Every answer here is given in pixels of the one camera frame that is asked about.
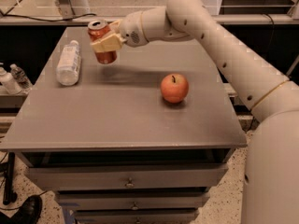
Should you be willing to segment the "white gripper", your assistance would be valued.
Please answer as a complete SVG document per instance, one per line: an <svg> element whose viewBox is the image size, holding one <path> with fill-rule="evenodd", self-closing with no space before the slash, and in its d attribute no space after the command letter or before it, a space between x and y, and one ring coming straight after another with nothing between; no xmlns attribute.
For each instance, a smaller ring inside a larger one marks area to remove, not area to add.
<svg viewBox="0 0 299 224"><path fill-rule="evenodd" d="M142 27L142 11L127 15L123 20L109 25L112 32L103 37L91 36L91 47L95 52L110 52L121 49L126 43L130 47L145 46L149 43Z"/></svg>

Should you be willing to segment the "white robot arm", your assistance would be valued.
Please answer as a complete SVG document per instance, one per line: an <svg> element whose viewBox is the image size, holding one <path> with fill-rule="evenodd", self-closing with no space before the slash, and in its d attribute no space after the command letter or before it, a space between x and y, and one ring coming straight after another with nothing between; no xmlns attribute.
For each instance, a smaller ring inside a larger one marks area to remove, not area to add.
<svg viewBox="0 0 299 224"><path fill-rule="evenodd" d="M110 24L96 52L195 39L259 121L244 177L241 224L299 224L299 86L216 23L201 0L168 0Z"/></svg>

